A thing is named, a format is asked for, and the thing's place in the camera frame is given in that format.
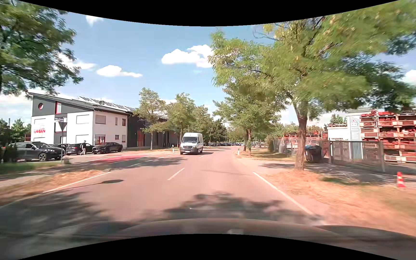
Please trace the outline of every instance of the traffic cone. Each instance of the traffic cone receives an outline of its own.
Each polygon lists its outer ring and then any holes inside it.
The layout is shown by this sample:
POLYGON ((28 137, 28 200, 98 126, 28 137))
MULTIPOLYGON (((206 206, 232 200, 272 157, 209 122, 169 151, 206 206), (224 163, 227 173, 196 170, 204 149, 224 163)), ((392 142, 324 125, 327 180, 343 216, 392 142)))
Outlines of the traffic cone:
POLYGON ((397 187, 405 188, 404 178, 402 178, 402 172, 397 172, 397 187))

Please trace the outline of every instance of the person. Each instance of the person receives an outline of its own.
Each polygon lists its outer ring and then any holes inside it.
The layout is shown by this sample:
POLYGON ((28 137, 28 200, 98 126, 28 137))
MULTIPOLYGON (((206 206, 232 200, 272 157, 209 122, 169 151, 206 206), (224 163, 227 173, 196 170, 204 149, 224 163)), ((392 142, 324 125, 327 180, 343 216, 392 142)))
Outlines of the person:
POLYGON ((81 153, 79 155, 86 155, 86 140, 81 144, 81 153))

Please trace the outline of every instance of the sky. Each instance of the sky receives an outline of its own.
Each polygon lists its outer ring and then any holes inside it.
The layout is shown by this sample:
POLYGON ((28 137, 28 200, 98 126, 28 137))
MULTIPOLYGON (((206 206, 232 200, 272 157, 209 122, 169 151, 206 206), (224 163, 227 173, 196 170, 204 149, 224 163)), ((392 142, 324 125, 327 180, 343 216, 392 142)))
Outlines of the sky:
MULTIPOLYGON (((188 93, 196 105, 205 105, 210 112, 216 109, 213 100, 225 97, 220 87, 213 86, 214 73, 207 62, 210 33, 216 27, 142 24, 78 13, 69 13, 65 20, 77 32, 70 47, 77 60, 64 57, 63 61, 80 66, 84 80, 58 88, 59 97, 84 96, 138 107, 139 91, 146 87, 167 101, 174 100, 177 93, 188 93)), ((223 27, 228 38, 246 40, 256 40, 253 30, 254 26, 223 27)), ((416 49, 405 56, 377 58, 402 66, 407 71, 405 80, 416 83, 416 49)), ((31 113, 32 102, 24 95, 0 97, 0 118, 11 122, 21 118, 29 123, 31 113)), ((324 114, 309 124, 323 126, 330 116, 324 114)), ((281 112, 281 122, 297 122, 292 107, 281 112)))

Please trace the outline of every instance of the van windshield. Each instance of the van windshield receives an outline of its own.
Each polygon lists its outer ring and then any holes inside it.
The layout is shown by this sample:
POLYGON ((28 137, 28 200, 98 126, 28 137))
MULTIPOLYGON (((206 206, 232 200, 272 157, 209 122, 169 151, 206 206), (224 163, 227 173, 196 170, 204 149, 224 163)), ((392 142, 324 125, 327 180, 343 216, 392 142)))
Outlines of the van windshield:
POLYGON ((196 143, 197 137, 196 136, 184 136, 182 138, 183 143, 196 143))

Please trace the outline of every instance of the white van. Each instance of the white van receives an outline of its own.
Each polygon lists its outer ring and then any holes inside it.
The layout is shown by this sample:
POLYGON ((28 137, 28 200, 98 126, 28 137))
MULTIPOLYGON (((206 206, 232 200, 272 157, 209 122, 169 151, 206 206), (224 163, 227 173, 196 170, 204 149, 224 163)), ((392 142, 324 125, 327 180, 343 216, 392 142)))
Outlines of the white van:
POLYGON ((202 153, 203 135, 201 133, 185 133, 179 145, 179 152, 183 153, 202 153))

